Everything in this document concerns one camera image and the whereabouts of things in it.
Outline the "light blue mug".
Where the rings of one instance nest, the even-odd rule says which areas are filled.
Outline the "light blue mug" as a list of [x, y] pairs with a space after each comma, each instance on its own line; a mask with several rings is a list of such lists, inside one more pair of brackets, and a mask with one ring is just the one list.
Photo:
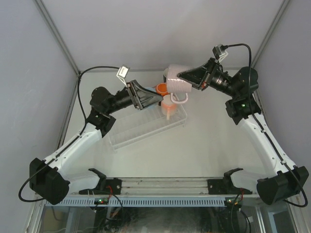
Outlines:
[[[156, 92], [156, 89], [153, 87], [147, 87], [146, 89], [153, 91], [153, 92]], [[153, 104], [153, 105], [149, 106], [149, 108], [152, 109], [152, 108], [155, 108], [156, 106], [161, 106], [161, 102], [158, 102], [157, 104]]]

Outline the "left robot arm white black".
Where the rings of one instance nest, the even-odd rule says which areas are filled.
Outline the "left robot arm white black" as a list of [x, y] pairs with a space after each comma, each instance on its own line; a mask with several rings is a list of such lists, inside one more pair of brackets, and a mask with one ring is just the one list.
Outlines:
[[162, 101], [157, 92], [142, 87], [136, 80], [130, 81], [115, 95], [105, 87], [97, 87], [91, 94], [91, 111], [83, 128], [53, 154], [29, 165], [30, 188], [49, 203], [59, 204], [68, 194], [100, 186], [105, 175], [95, 168], [86, 174], [70, 176], [68, 171], [87, 149], [104, 138], [116, 119], [112, 113], [128, 106], [143, 110]]

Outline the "pink mug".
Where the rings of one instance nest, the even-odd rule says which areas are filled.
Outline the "pink mug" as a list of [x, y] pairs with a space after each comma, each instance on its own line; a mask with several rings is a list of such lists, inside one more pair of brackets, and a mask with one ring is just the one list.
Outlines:
[[161, 112], [169, 120], [177, 111], [177, 105], [171, 101], [170, 95], [165, 95], [161, 101]]

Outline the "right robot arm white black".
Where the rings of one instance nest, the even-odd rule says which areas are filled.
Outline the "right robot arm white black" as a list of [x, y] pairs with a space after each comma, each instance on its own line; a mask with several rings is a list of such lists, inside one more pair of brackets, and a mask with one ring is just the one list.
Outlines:
[[248, 134], [260, 157], [264, 166], [262, 174], [244, 168], [232, 169], [224, 174], [224, 183], [229, 189], [257, 193], [268, 205], [306, 194], [303, 185], [309, 176], [307, 169], [298, 167], [286, 155], [252, 95], [258, 88], [256, 70], [246, 66], [230, 76], [223, 71], [219, 61], [210, 58], [204, 65], [179, 72], [177, 76], [197, 90], [211, 87], [230, 96], [225, 103], [226, 112], [235, 125]]

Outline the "orange mug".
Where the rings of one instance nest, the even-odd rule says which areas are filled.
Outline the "orange mug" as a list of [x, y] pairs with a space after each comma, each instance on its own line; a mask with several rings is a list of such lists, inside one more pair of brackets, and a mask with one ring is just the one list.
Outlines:
[[168, 95], [169, 92], [167, 90], [167, 85], [166, 83], [159, 83], [156, 87], [155, 87], [155, 90], [158, 94], [162, 95], [162, 96], [165, 96], [165, 95]]

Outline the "lilac mug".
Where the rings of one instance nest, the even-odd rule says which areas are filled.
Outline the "lilac mug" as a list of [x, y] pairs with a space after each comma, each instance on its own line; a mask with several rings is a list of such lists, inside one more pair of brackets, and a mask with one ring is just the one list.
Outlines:
[[[174, 104], [184, 104], [189, 100], [189, 93], [192, 91], [192, 85], [179, 78], [178, 74], [191, 70], [192, 67], [184, 65], [171, 64], [168, 66], [166, 74], [167, 91], [170, 94], [171, 102]], [[176, 94], [184, 94], [183, 100], [177, 100]]]

